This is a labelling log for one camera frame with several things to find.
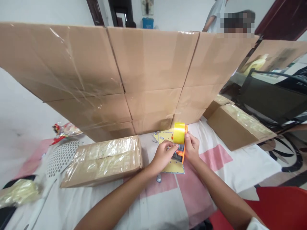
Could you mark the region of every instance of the hand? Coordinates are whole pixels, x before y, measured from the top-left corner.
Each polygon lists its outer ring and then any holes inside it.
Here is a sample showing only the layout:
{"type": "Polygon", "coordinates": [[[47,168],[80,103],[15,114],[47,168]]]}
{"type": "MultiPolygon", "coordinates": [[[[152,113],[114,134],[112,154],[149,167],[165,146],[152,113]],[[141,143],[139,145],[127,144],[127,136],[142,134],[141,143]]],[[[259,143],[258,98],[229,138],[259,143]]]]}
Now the hand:
{"type": "Polygon", "coordinates": [[[150,168],[155,175],[158,175],[167,166],[174,152],[178,148],[179,145],[164,140],[159,144],[153,161],[149,164],[148,168],[150,168]]]}
{"type": "Polygon", "coordinates": [[[189,132],[185,135],[185,156],[192,163],[199,159],[199,140],[189,132]]]}

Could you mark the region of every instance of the snack package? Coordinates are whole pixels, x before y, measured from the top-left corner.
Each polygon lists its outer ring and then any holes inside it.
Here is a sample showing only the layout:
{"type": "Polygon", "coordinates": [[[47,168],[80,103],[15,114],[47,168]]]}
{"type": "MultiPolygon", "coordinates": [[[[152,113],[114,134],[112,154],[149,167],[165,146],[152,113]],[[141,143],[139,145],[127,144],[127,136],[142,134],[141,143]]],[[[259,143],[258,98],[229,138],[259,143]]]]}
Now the snack package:
{"type": "Polygon", "coordinates": [[[11,187],[1,190],[0,208],[21,205],[40,198],[39,188],[32,180],[19,179],[11,187]]]}
{"type": "Polygon", "coordinates": [[[52,126],[52,128],[57,135],[53,139],[53,143],[51,145],[58,143],[60,140],[66,137],[77,136],[82,133],[82,131],[76,126],[74,126],[71,122],[68,122],[63,126],[61,126],[61,123],[58,122],[54,126],[52,126]]]}

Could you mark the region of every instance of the orange tape dispenser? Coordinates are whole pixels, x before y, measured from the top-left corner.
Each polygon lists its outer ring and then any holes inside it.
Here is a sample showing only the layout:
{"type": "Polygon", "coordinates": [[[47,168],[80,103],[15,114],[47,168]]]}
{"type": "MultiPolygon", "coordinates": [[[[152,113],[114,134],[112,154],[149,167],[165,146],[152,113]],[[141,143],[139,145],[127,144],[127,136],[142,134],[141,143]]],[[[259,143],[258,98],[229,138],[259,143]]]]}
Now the orange tape dispenser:
{"type": "Polygon", "coordinates": [[[183,163],[185,159],[185,134],[188,132],[188,126],[182,122],[175,122],[172,140],[179,144],[179,148],[174,152],[172,159],[183,163]]]}

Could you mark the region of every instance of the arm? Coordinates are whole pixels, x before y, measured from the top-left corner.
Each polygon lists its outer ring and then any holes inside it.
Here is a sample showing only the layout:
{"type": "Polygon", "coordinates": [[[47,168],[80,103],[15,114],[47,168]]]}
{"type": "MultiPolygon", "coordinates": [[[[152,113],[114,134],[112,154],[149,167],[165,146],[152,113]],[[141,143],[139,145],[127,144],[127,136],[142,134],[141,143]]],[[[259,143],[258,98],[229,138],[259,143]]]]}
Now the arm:
{"type": "Polygon", "coordinates": [[[152,162],[135,177],[122,184],[99,201],[78,223],[75,230],[113,229],[126,210],[146,188],[150,179],[155,178],[168,164],[178,145],[164,140],[152,162]]]}
{"type": "Polygon", "coordinates": [[[190,133],[185,136],[186,158],[205,183],[216,206],[234,229],[247,229],[252,217],[264,223],[251,207],[236,194],[218,175],[216,175],[198,154],[199,141],[190,133]]]}
{"type": "Polygon", "coordinates": [[[208,22],[205,24],[204,28],[202,29],[203,32],[207,32],[209,27],[211,26],[212,22],[216,19],[216,16],[211,16],[208,22]]]}

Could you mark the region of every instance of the shirt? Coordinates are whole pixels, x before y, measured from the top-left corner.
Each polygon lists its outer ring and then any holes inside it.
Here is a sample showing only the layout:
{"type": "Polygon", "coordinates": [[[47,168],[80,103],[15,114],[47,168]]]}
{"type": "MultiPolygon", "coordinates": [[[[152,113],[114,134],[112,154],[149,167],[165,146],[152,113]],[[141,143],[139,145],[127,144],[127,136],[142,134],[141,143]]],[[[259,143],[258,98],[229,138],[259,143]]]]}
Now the shirt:
{"type": "Polygon", "coordinates": [[[269,230],[263,226],[255,217],[252,218],[246,230],[269,230]]]}
{"type": "Polygon", "coordinates": [[[221,28],[221,17],[224,18],[225,8],[226,8],[226,0],[216,0],[216,2],[213,4],[208,18],[206,20],[206,24],[211,16],[215,16],[216,19],[211,23],[210,27],[208,28],[208,33],[216,33],[220,32],[221,28]]]}

